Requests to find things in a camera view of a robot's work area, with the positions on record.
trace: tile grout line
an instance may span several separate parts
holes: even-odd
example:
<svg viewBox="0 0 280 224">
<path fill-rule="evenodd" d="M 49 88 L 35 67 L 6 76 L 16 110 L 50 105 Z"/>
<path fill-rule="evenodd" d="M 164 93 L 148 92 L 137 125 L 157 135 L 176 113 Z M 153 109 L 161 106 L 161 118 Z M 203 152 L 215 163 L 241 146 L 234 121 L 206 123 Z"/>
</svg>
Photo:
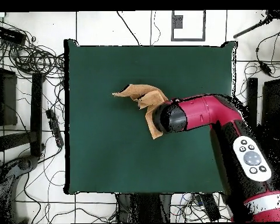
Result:
<svg viewBox="0 0 280 224">
<path fill-rule="evenodd" d="M 227 19 L 228 19 L 228 10 L 226 10 L 225 42 L 227 42 Z"/>
<path fill-rule="evenodd" d="M 77 212 L 77 210 L 76 210 L 76 194 L 75 194 L 75 219 L 74 219 L 74 223 L 76 223 L 76 212 Z"/>
<path fill-rule="evenodd" d="M 21 201 L 16 200 L 16 202 L 21 203 L 35 203 L 34 201 Z M 39 201 L 40 204 L 75 204 L 74 202 L 44 202 Z M 106 204 L 106 205 L 116 205 L 116 202 L 76 202 L 76 204 Z M 170 206 L 183 206 L 183 204 L 170 204 Z"/>
<path fill-rule="evenodd" d="M 77 16 L 78 16 L 78 12 L 76 11 L 76 42 L 78 43 L 78 21 L 77 21 Z M 77 207 L 77 204 L 76 204 L 76 194 L 74 195 L 75 196 L 75 219 L 74 219 L 74 223 L 76 223 L 76 207 Z"/>
</svg>

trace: wire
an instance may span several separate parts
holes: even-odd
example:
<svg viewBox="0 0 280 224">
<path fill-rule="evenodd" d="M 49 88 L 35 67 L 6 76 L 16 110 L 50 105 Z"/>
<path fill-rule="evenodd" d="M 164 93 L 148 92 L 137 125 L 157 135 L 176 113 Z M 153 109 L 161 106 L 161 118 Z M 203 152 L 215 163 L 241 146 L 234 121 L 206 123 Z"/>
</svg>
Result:
<svg viewBox="0 0 280 224">
<path fill-rule="evenodd" d="M 30 198 L 32 201 L 36 202 L 36 203 L 39 205 L 38 212 L 36 213 L 35 217 L 33 218 L 32 222 L 31 222 L 31 224 L 33 224 L 33 222 L 34 222 L 34 220 L 36 219 L 37 215 L 40 213 L 41 205 L 40 205 L 40 203 L 39 203 L 38 201 L 36 201 L 36 200 L 35 200 L 34 198 L 32 198 L 31 196 L 29 196 L 28 193 L 26 192 L 26 186 L 27 186 L 27 183 L 28 183 L 28 181 L 29 181 L 29 174 L 30 174 L 30 173 L 28 173 L 27 180 L 26 180 L 26 183 L 25 183 L 25 185 L 24 185 L 24 192 L 25 192 L 25 194 L 26 194 L 26 196 L 27 196 L 28 198 Z"/>
<path fill-rule="evenodd" d="M 181 196 L 181 200 L 180 200 L 180 205 L 174 205 L 174 207 L 178 208 L 177 213 L 172 213 L 170 212 L 173 216 L 175 216 L 175 222 L 178 223 L 181 220 L 181 217 L 183 217 L 184 222 L 204 222 L 205 220 L 209 222 L 209 218 L 207 216 L 207 214 L 205 213 L 205 209 L 203 209 L 201 206 L 198 206 L 198 201 L 196 199 L 197 195 L 200 195 L 200 193 L 190 193 L 190 198 L 189 199 L 185 199 L 185 195 L 183 194 Z M 226 206 L 220 206 L 220 197 L 218 197 L 216 194 L 213 194 L 213 196 L 217 199 L 217 206 L 218 208 L 222 208 L 219 211 L 223 211 L 226 209 Z M 181 204 L 182 200 L 185 200 L 186 203 L 184 205 Z"/>
<path fill-rule="evenodd" d="M 274 49 L 273 49 L 271 64 L 268 65 L 268 64 L 266 64 L 266 63 L 260 61 L 260 59 L 259 59 L 259 57 L 258 57 L 259 47 L 260 47 L 260 45 L 261 45 L 262 42 L 264 42 L 265 40 L 268 40 L 268 39 L 270 39 L 270 38 L 273 38 L 273 37 L 275 37 L 275 36 L 277 36 L 277 37 L 276 37 L 275 43 L 274 43 Z M 280 69 L 280 67 L 276 67 L 275 65 L 280 65 L 280 63 L 273 63 L 273 62 L 272 62 L 273 57 L 274 57 L 274 54 L 275 54 L 276 42 L 277 42 L 277 39 L 278 39 L 279 36 L 280 36 L 280 31 L 279 31 L 278 33 L 272 35 L 272 36 L 269 36 L 269 37 L 267 37 L 267 38 L 264 38 L 263 40 L 261 40 L 261 41 L 259 42 L 259 44 L 258 44 L 258 46 L 257 46 L 257 48 L 256 48 L 256 50 L 255 50 L 255 51 L 256 51 L 257 60 L 258 60 L 258 62 L 259 62 L 259 64 L 260 64 L 260 68 L 264 71 L 264 73 L 266 73 L 268 76 L 270 76 L 270 77 L 272 77 L 272 78 L 279 78 L 279 77 L 280 77 L 280 75 L 279 75 L 279 76 L 273 76 L 273 74 L 275 73 L 275 71 L 276 71 L 277 69 Z"/>
<path fill-rule="evenodd" d="M 131 31 L 131 29 L 128 27 L 128 25 L 127 25 L 127 23 L 125 22 L 125 20 L 123 19 L 123 17 L 119 14 L 118 11 L 116 11 L 116 13 L 117 13 L 117 15 L 120 17 L 120 19 L 124 22 L 125 26 L 126 26 L 127 29 L 129 30 L 129 32 L 133 35 L 133 37 L 134 37 L 135 40 L 137 41 L 138 45 L 140 46 L 138 39 L 136 38 L 135 34 Z"/>
<path fill-rule="evenodd" d="M 159 37 L 157 38 L 157 40 L 156 40 L 155 42 L 152 43 L 152 46 L 153 46 L 155 43 L 157 43 L 157 42 L 159 41 L 160 36 L 161 36 L 161 31 L 160 31 L 160 29 L 156 26 L 155 19 L 156 19 L 156 11 L 155 11 L 155 17 L 153 18 L 153 25 L 155 25 L 155 27 L 156 27 L 156 28 L 158 29 L 158 31 L 159 31 Z"/>
</svg>

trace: black cable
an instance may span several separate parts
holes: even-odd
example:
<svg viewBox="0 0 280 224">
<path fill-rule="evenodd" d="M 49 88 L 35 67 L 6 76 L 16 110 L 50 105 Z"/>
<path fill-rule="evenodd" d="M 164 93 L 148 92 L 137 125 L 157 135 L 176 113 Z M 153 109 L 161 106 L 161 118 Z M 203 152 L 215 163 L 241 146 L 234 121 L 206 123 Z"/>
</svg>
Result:
<svg viewBox="0 0 280 224">
<path fill-rule="evenodd" d="M 180 206 L 174 205 L 174 207 L 177 207 L 177 208 L 178 208 L 178 212 L 177 212 L 177 214 L 174 214 L 174 213 L 172 213 L 172 212 L 170 212 L 170 213 L 176 217 L 176 219 L 175 219 L 175 222 L 176 222 L 176 223 L 180 221 L 181 216 L 183 216 L 184 222 L 185 222 L 185 223 L 186 223 L 186 222 L 197 222 L 197 221 L 203 222 L 203 220 L 209 219 L 208 216 L 207 216 L 207 214 L 206 214 L 206 212 L 205 212 L 205 210 L 204 210 L 204 209 L 199 209 L 199 206 L 197 205 L 198 202 L 197 202 L 196 197 L 195 197 L 195 196 L 197 196 L 197 195 L 200 195 L 200 193 L 197 193 L 197 192 L 196 192 L 196 193 L 191 193 L 191 198 L 190 198 L 189 200 L 186 200 L 186 199 L 184 198 L 184 195 L 183 195 L 182 198 L 184 198 L 187 202 L 186 202 L 184 205 L 180 205 Z M 217 206 L 220 207 L 220 206 L 219 206 L 220 199 L 219 199 L 215 194 L 213 194 L 213 196 L 217 199 Z M 203 215 L 203 216 L 198 216 L 198 215 L 195 213 L 195 212 L 197 212 L 197 211 L 203 212 L 204 215 Z M 196 219 L 189 219 L 188 217 L 191 216 L 191 215 L 196 216 Z"/>
<path fill-rule="evenodd" d="M 26 196 L 27 196 L 28 198 L 30 198 L 32 201 L 36 202 L 36 203 L 39 205 L 39 207 L 40 207 L 40 208 L 38 209 L 38 212 L 36 213 L 35 217 L 33 218 L 32 222 L 31 222 L 31 224 L 33 224 L 33 222 L 34 222 L 34 220 L 36 219 L 37 215 L 40 213 L 41 204 L 40 204 L 38 201 L 36 201 L 34 198 L 32 198 L 31 196 L 29 196 L 28 193 L 26 192 L 26 186 L 27 186 L 27 183 L 28 183 L 28 181 L 29 181 L 29 174 L 30 174 L 30 173 L 28 173 L 27 180 L 26 180 L 26 183 L 25 183 L 25 185 L 24 185 L 24 193 L 26 194 Z"/>
<path fill-rule="evenodd" d="M 91 214 L 91 213 L 88 213 L 87 211 L 85 211 L 85 210 L 82 209 L 82 208 L 76 208 L 76 209 L 73 209 L 72 211 L 69 211 L 69 212 L 66 212 L 66 213 L 58 213 L 58 214 L 54 215 L 54 217 L 51 219 L 51 221 L 49 222 L 49 224 L 52 224 L 52 221 L 54 220 L 54 218 L 55 218 L 56 216 L 67 215 L 67 214 L 73 213 L 73 212 L 75 212 L 75 211 L 77 211 L 77 210 L 83 211 L 83 212 L 86 213 L 87 215 L 92 216 L 92 217 L 95 217 L 95 218 L 97 218 L 98 220 L 100 220 L 101 222 L 104 222 L 104 223 L 111 223 L 111 222 L 109 222 L 108 219 L 105 218 L 105 217 L 99 217 L 99 216 L 93 215 L 93 214 Z"/>
<path fill-rule="evenodd" d="M 157 38 L 157 40 L 156 40 L 155 42 L 152 43 L 152 46 L 153 46 L 155 43 L 157 43 L 157 42 L 159 41 L 160 36 L 161 36 L 161 31 L 160 31 L 160 29 L 156 26 L 155 19 L 156 19 L 156 11 L 155 11 L 155 17 L 153 18 L 153 25 L 155 25 L 155 27 L 156 27 L 156 28 L 158 29 L 158 31 L 159 31 L 159 37 Z"/>
<path fill-rule="evenodd" d="M 139 44 L 139 41 L 137 40 L 135 34 L 131 31 L 131 29 L 128 27 L 127 23 L 125 22 L 125 20 L 123 19 L 123 17 L 119 14 L 118 11 L 116 11 L 117 15 L 120 17 L 120 19 L 124 22 L 125 26 L 127 27 L 127 29 L 129 30 L 129 32 L 133 35 L 133 37 L 135 38 L 135 40 L 137 41 L 138 45 L 140 46 Z"/>
<path fill-rule="evenodd" d="M 273 76 L 273 74 L 274 74 L 275 71 L 276 71 L 276 68 L 278 68 L 278 67 L 276 67 L 275 65 L 280 65 L 280 63 L 273 63 L 273 62 L 272 62 L 273 57 L 274 57 L 274 53 L 275 53 L 275 46 L 276 46 L 277 38 L 279 37 L 279 35 L 280 35 L 280 31 L 279 31 L 278 33 L 272 35 L 272 36 L 269 36 L 269 37 L 267 37 L 267 38 L 264 38 L 263 40 L 261 40 L 261 41 L 259 42 L 259 44 L 258 44 L 258 46 L 257 46 L 257 48 L 256 48 L 256 50 L 255 50 L 255 51 L 256 51 L 256 58 L 257 58 L 257 60 L 258 60 L 258 63 L 259 63 L 259 65 L 260 65 L 261 70 L 262 70 L 265 74 L 267 74 L 268 76 L 270 76 L 270 77 L 272 77 L 272 78 L 279 78 L 279 77 L 280 77 L 280 75 L 279 75 L 279 76 Z M 259 57 L 258 57 L 259 47 L 260 47 L 260 45 L 261 45 L 262 42 L 264 42 L 265 40 L 268 40 L 268 39 L 270 39 L 270 38 L 273 38 L 273 37 L 275 37 L 275 36 L 277 36 L 277 37 L 276 37 L 275 43 L 274 43 L 274 50 L 273 50 L 273 55 L 272 55 L 272 59 L 271 59 L 271 64 L 268 65 L 268 64 L 266 64 L 266 63 L 260 61 L 260 59 L 259 59 Z"/>
</svg>

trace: white stripe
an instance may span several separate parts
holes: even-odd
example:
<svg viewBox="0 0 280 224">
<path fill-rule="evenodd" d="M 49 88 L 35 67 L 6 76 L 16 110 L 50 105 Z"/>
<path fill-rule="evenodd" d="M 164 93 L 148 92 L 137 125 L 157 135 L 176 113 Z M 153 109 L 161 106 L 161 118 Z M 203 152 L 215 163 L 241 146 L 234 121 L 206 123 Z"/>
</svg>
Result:
<svg viewBox="0 0 280 224">
<path fill-rule="evenodd" d="M 280 208 L 280 194 L 272 194 L 257 198 L 246 203 L 245 206 L 250 207 L 250 212 L 254 215 L 271 209 L 278 209 Z"/>
</svg>

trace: floor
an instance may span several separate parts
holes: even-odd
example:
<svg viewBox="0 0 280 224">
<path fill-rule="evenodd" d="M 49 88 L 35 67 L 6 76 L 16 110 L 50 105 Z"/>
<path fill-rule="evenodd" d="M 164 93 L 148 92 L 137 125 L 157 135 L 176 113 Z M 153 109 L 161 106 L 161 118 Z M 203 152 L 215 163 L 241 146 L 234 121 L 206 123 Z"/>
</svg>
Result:
<svg viewBox="0 0 280 224">
<path fill-rule="evenodd" d="M 179 15 L 184 15 L 185 23 L 187 21 L 188 29 L 192 30 L 193 37 L 201 35 L 199 29 L 191 23 L 202 25 L 201 14 L 196 11 L 179 11 Z M 133 31 L 140 45 L 149 46 L 220 46 L 225 41 L 235 40 L 233 35 L 256 24 L 264 19 L 264 10 L 207 10 L 206 11 L 206 33 L 205 41 L 171 41 L 171 11 L 136 11 L 136 12 L 119 12 L 124 18 L 129 28 Z M 136 39 L 131 35 L 124 22 L 120 19 L 116 12 L 25 12 L 25 13 L 7 13 L 3 21 L 10 25 L 14 25 L 22 30 L 29 31 L 35 36 L 35 46 L 46 46 L 59 55 L 64 52 L 63 40 L 74 39 L 79 45 L 130 45 L 137 46 Z M 259 27 L 258 29 L 245 34 L 236 40 L 238 43 L 236 54 L 236 94 L 240 94 L 241 86 L 246 80 L 246 76 L 250 76 L 255 72 L 259 72 L 256 63 L 256 48 L 261 40 L 276 34 L 280 31 L 280 21 L 275 20 L 269 25 Z M 259 59 L 262 61 L 280 63 L 280 36 L 275 42 L 276 37 L 270 38 L 263 42 L 258 53 Z M 3 57 L 2 66 L 5 69 L 15 70 L 8 56 Z M 280 69 L 274 74 L 280 75 Z M 253 75 L 258 78 L 259 82 L 259 98 L 258 103 L 261 104 L 261 89 L 265 81 L 272 78 L 262 72 Z M 50 81 L 44 83 L 43 107 L 47 109 L 56 101 L 54 93 L 55 85 L 59 83 L 58 79 L 50 78 Z M 27 130 L 30 128 L 30 100 L 31 86 L 26 79 L 19 76 L 17 82 L 17 112 Z M 238 98 L 245 102 L 245 92 L 238 95 Z M 61 92 L 59 98 L 63 101 L 64 94 Z M 61 131 L 64 131 L 62 124 L 62 107 L 57 110 L 57 115 L 61 123 Z M 260 109 L 258 109 L 258 120 L 261 119 Z M 17 126 L 7 126 L 1 131 L 1 135 L 7 135 L 23 131 L 23 125 L 20 121 Z M 54 138 L 52 136 L 46 115 L 43 115 L 43 141 L 47 141 L 45 157 L 48 158 L 56 153 Z M 28 145 L 1 153 L 1 160 L 8 162 L 18 157 L 21 152 L 27 149 Z M 97 220 L 96 216 L 111 216 L 116 208 L 116 199 L 113 194 L 97 194 L 97 193 L 80 193 L 77 195 L 65 195 L 63 192 L 64 170 L 65 170 L 65 152 L 64 150 L 52 159 L 48 159 L 40 164 L 30 173 L 29 182 L 27 184 L 27 193 L 30 197 L 37 200 L 41 205 L 41 210 L 36 216 L 33 223 L 91 223 Z M 20 179 L 17 187 L 16 206 L 17 212 L 21 217 L 28 217 L 30 223 L 39 211 L 39 205 L 29 199 L 23 192 L 23 187 L 27 181 L 27 176 Z M 174 194 L 171 204 L 171 221 L 184 222 L 183 217 L 176 217 L 180 206 L 187 203 L 190 195 Z M 224 209 L 222 199 L 220 206 Z M 229 217 L 226 210 L 222 210 L 222 215 Z"/>
</svg>

